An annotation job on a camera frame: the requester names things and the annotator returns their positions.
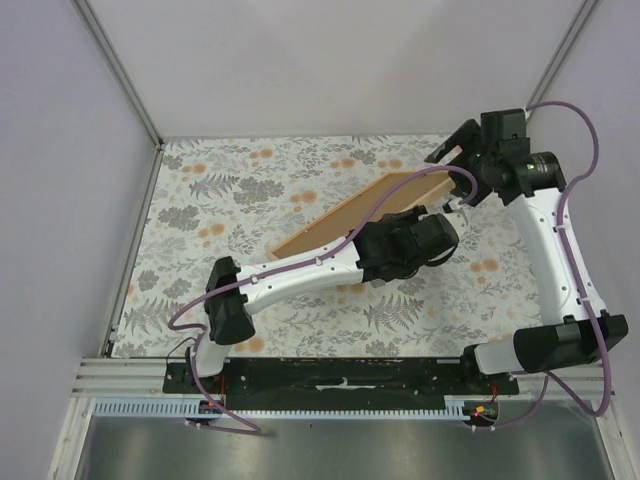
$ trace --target wire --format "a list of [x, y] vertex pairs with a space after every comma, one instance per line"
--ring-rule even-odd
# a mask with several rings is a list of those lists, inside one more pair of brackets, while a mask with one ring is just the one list
[[540, 408], [540, 405], [542, 405], [542, 400], [544, 400], [544, 396], [547, 393], [548, 386], [549, 386], [549, 377], [545, 376], [544, 381], [542, 382], [542, 390], [540, 391], [540, 395], [538, 396], [538, 399], [533, 403], [529, 411], [524, 415], [522, 415], [521, 417], [518, 417], [514, 420], [509, 420], [508, 422], [504, 422], [499, 425], [491, 425], [490, 427], [474, 426], [474, 427], [471, 427], [471, 429], [473, 431], [480, 430], [481, 432], [493, 432], [495, 430], [502, 430], [503, 428], [515, 427], [517, 425], [520, 425], [522, 422], [530, 419], [534, 415], [534, 413], [536, 413], [538, 408]]
[[167, 353], [167, 356], [166, 356], [166, 357], [164, 357], [164, 363], [165, 363], [167, 366], [169, 366], [169, 357], [171, 356], [171, 354], [172, 354], [173, 352], [175, 352], [178, 348], [180, 348], [182, 345], [184, 345], [185, 343], [187, 343], [189, 340], [193, 340], [193, 341], [195, 341], [195, 340], [196, 340], [196, 337], [187, 337], [187, 338], [183, 339], [183, 340], [182, 340], [178, 345], [176, 345], [175, 347], [173, 347], [169, 353]]
[[[596, 167], [598, 166], [598, 160], [600, 158], [600, 141], [598, 140], [598, 134], [596, 133], [596, 129], [591, 122], [589, 116], [577, 106], [562, 101], [548, 101], [548, 102], [540, 102], [535, 105], [529, 105], [527, 110], [535, 110], [536, 108], [548, 107], [548, 106], [558, 106], [565, 107], [570, 110], [573, 110], [577, 113], [586, 123], [587, 128], [589, 129], [589, 133], [591, 134], [591, 140], [593, 142], [593, 158], [591, 159], [591, 164], [586, 172], [581, 175], [575, 177], [567, 187], [564, 192], [560, 196], [560, 201], [558, 202], [558, 210], [556, 212], [556, 218], [558, 221], [558, 227], [562, 227], [564, 225], [564, 212], [567, 207], [567, 200], [569, 199], [569, 195], [575, 186], [581, 181], [589, 178]], [[564, 248], [565, 254], [567, 256], [567, 262], [569, 263], [569, 268], [571, 269], [571, 273], [573, 274], [573, 278], [576, 282], [576, 287], [578, 289], [578, 293], [580, 294], [582, 305], [584, 309], [587, 311], [589, 315], [589, 322], [591, 323], [591, 327], [596, 336], [596, 341], [598, 344], [598, 350], [600, 351], [600, 358], [602, 360], [602, 370], [604, 377], [604, 389], [602, 392], [602, 400], [600, 401], [600, 406], [594, 410], [591, 408], [584, 400], [582, 400], [576, 392], [574, 392], [569, 385], [567, 385], [564, 380], [558, 377], [553, 372], [547, 372], [558, 385], [560, 385], [565, 392], [569, 394], [569, 396], [578, 404], [578, 406], [587, 414], [593, 415], [594, 417], [600, 417], [604, 415], [604, 413], [609, 408], [609, 404], [611, 402], [611, 362], [609, 360], [609, 352], [607, 350], [607, 345], [604, 340], [604, 336], [602, 335], [602, 330], [600, 328], [600, 324], [598, 323], [598, 318], [596, 312], [593, 310], [593, 306], [591, 302], [587, 300], [587, 289], [584, 284], [584, 280], [582, 275], [580, 274], [580, 269], [578, 267], [578, 263], [576, 262], [576, 258], [571, 247], [571, 242], [569, 241], [569, 236], [566, 228], [558, 228], [558, 234], [560, 235], [560, 241]]]
[[[385, 192], [385, 194], [382, 195], [382, 197], [380, 197], [378, 199], [378, 201], [373, 205], [371, 210], [369, 210], [369, 212], [364, 216], [364, 218], [360, 221], [360, 223], [356, 226], [356, 228], [354, 228], [351, 231], [351, 233], [349, 235], [347, 235], [347, 237], [344, 239], [344, 241], [342, 241], [338, 246], [332, 248], [331, 250], [327, 251], [326, 253], [324, 253], [322, 255], [319, 255], [318, 258], [321, 261], [326, 260], [327, 258], [330, 258], [331, 256], [333, 256], [336, 253], [338, 253], [340, 250], [342, 250], [344, 247], [349, 245], [349, 243], [351, 243], [351, 241], [355, 238], [355, 236], [358, 235], [360, 233], [360, 231], [364, 228], [366, 223], [369, 220], [371, 220], [371, 217], [373, 217], [373, 215], [380, 208], [380, 206], [387, 200], [387, 198], [389, 198], [397, 190], [399, 190], [400, 188], [402, 188], [404, 185], [406, 185], [407, 183], [411, 182], [412, 180], [415, 180], [417, 178], [423, 177], [423, 176], [425, 176], [425, 175], [427, 175], [429, 173], [433, 173], [433, 172], [454, 172], [454, 173], [459, 173], [461, 175], [464, 175], [471, 182], [471, 193], [469, 193], [469, 195], [463, 200], [463, 202], [464, 203], [468, 203], [469, 201], [471, 201], [476, 196], [476, 194], [478, 192], [478, 182], [476, 181], [475, 177], [471, 173], [469, 173], [467, 170], [465, 170], [463, 168], [460, 168], [460, 167], [455, 167], [453, 165], [432, 165], [432, 166], [429, 166], [427, 168], [423, 168], [422, 170], [418, 170], [417, 172], [415, 172], [415, 173], [409, 175], [408, 177], [402, 179], [400, 182], [396, 183], [393, 187], [391, 187], [387, 192]], [[293, 263], [291, 265], [284, 265], [282, 267], [273, 268], [273, 269], [268, 270], [266, 272], [261, 272], [261, 273], [255, 275], [255, 277], [257, 277], [258, 280], [263, 280], [263, 279], [268, 278], [268, 277], [270, 277], [272, 275], [277, 275], [279, 273], [289, 272], [291, 270], [296, 270], [298, 268], [304, 268], [304, 267], [307, 267], [307, 266], [310, 266], [310, 265], [315, 265], [315, 263], [316, 263], [316, 257], [311, 257], [311, 258], [309, 258], [307, 260], [302, 260], [300, 262]], [[191, 372], [193, 374], [196, 386], [198, 387], [198, 390], [200, 390], [200, 393], [202, 393], [202, 395], [204, 395], [205, 398], [207, 400], [209, 400], [209, 402], [211, 402], [213, 404], [213, 406], [218, 411], [230, 416], [231, 418], [237, 420], [238, 422], [242, 423], [243, 425], [246, 425], [247, 427], [249, 427], [249, 430], [238, 429], [238, 428], [229, 428], [229, 427], [219, 427], [217, 425], [215, 425], [215, 426], [214, 425], [208, 425], [208, 426], [204, 426], [203, 425], [203, 426], [201, 426], [199, 428], [205, 428], [206, 427], [206, 428], [208, 428], [210, 430], [220, 430], [220, 431], [224, 431], [224, 432], [243, 433], [243, 434], [249, 434], [249, 435], [259, 435], [262, 432], [258, 425], [254, 424], [254, 423], [251, 423], [248, 420], [245, 420], [244, 418], [240, 417], [239, 415], [236, 415], [236, 414], [232, 413], [231, 411], [227, 410], [224, 406], [222, 406], [218, 402], [216, 402], [211, 397], [211, 395], [209, 395], [209, 393], [202, 386], [202, 383], [200, 382], [200, 379], [198, 377], [197, 366], [196, 366], [195, 359], [196, 359], [198, 347], [200, 345], [200, 342], [202, 341], [202, 338], [203, 338], [205, 332], [207, 331], [207, 327], [202, 323], [187, 323], [187, 324], [183, 324], [183, 325], [176, 325], [176, 322], [180, 319], [180, 317], [182, 317], [182, 315], [184, 315], [186, 312], [191, 310], [196, 305], [198, 305], [198, 304], [200, 304], [202, 302], [205, 302], [209, 298], [215, 297], [216, 295], [220, 295], [221, 293], [228, 292], [229, 290], [233, 290], [235, 288], [239, 288], [239, 287], [242, 287], [244, 285], [248, 285], [249, 283], [251, 283], [251, 281], [252, 281], [251, 277], [248, 277], [248, 278], [245, 278], [244, 280], [240, 280], [240, 281], [231, 283], [229, 285], [225, 285], [223, 287], [219, 287], [219, 288], [216, 288], [214, 290], [211, 290], [211, 291], [205, 293], [204, 295], [201, 295], [201, 296], [193, 299], [192, 301], [190, 301], [186, 305], [184, 305], [176, 313], [173, 314], [171, 319], [169, 319], [168, 327], [169, 327], [170, 330], [181, 331], [181, 330], [190, 330], [190, 329], [196, 328], [196, 329], [201, 331], [200, 335], [198, 335], [198, 337], [196, 339], [196, 343], [195, 343], [195, 345], [193, 347], [192, 355], [191, 355], [191, 359], [190, 359]], [[190, 422], [189, 424], [192, 425], [192, 426], [197, 426], [194, 422]]]

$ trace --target white panel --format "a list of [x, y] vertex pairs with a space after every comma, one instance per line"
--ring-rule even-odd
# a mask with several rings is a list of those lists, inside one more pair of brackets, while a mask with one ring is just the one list
[[526, 102], [579, 0], [93, 0], [164, 136], [448, 132]]
[[42, 479], [153, 148], [68, 0], [1, 2], [0, 59], [0, 476]]

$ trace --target table surface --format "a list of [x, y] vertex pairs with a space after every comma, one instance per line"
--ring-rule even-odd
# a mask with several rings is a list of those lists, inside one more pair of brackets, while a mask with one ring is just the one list
[[[267, 251], [384, 172], [424, 167], [444, 135], [187, 139], [164, 153], [114, 357], [165, 356], [189, 336], [173, 312], [204, 293], [215, 260]], [[448, 356], [539, 323], [525, 245], [492, 196], [453, 258], [408, 280], [310, 291], [254, 315], [233, 356]], [[206, 321], [202, 308], [185, 321]]]

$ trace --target wooden board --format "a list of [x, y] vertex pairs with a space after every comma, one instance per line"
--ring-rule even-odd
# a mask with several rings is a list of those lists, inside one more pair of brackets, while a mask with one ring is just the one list
[[[355, 195], [336, 205], [320, 218], [295, 233], [271, 250], [273, 258], [286, 258], [321, 247], [337, 237], [347, 235], [371, 210], [376, 201], [413, 171], [388, 172]], [[434, 172], [416, 178], [391, 195], [375, 213], [372, 221], [385, 213], [396, 213], [416, 205], [432, 205], [454, 188], [447, 172]]]

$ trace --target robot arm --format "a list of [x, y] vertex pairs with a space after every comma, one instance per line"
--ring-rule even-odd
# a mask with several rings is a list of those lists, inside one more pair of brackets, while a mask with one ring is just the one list
[[[590, 305], [610, 350], [628, 333], [624, 315], [611, 316], [593, 287], [578, 248], [570, 218], [565, 211], [563, 227], [555, 218], [566, 184], [557, 158], [550, 152], [530, 152], [522, 110], [482, 114], [458, 131], [427, 158], [437, 163], [455, 146], [461, 152], [451, 162], [471, 172], [478, 181], [475, 206], [497, 192], [527, 245], [539, 290], [542, 326], [519, 329], [513, 338], [465, 348], [462, 361], [471, 375], [505, 372], [529, 373], [594, 362], [600, 358], [595, 332], [578, 293], [569, 260], [560, 242], [558, 228], [566, 228], [576, 259], [576, 269], [586, 285]], [[470, 192], [465, 177], [451, 173], [461, 196]], [[334, 257], [319, 255], [342, 243], [337, 239], [317, 250], [273, 263], [239, 268], [231, 257], [218, 260], [207, 291], [251, 279], [243, 287], [205, 302], [209, 315], [207, 337], [198, 350], [199, 375], [215, 375], [222, 369], [231, 345], [255, 334], [251, 315], [286, 297], [311, 288], [408, 278], [422, 266], [437, 266], [453, 254], [467, 219], [459, 202], [445, 214], [426, 215], [424, 207], [367, 223], [362, 231]], [[288, 271], [286, 266], [316, 259], [305, 268]], [[282, 268], [278, 274], [258, 280], [261, 271]]]
[[[583, 300], [589, 303], [610, 350], [628, 333], [623, 315], [610, 316], [589, 277], [568, 210], [559, 222], [558, 204], [566, 183], [558, 159], [550, 152], [530, 152], [523, 110], [488, 112], [481, 126], [469, 120], [428, 162], [437, 162], [455, 146], [461, 153], [451, 162], [471, 171], [478, 180], [477, 205], [497, 192], [527, 245], [539, 291], [542, 326], [517, 330], [513, 338], [473, 345], [463, 359], [470, 371], [485, 375], [529, 373], [594, 362], [600, 358], [595, 333]], [[460, 195], [468, 180], [451, 175]], [[560, 240], [564, 228], [587, 292], [580, 298], [575, 275]]]
[[[196, 357], [199, 375], [215, 375], [222, 369], [231, 346], [255, 334], [251, 316], [264, 308], [310, 289], [408, 278], [422, 266], [437, 266], [450, 258], [466, 226], [467, 218], [455, 201], [444, 214], [427, 215], [420, 206], [367, 223], [353, 241], [325, 260], [320, 256], [344, 242], [344, 237], [271, 263], [237, 267], [231, 257], [219, 259], [207, 291], [251, 281], [205, 302], [209, 329], [208, 341], [205, 338]], [[315, 262], [304, 268], [286, 269], [309, 259]], [[258, 279], [261, 272], [276, 268], [282, 271]]]

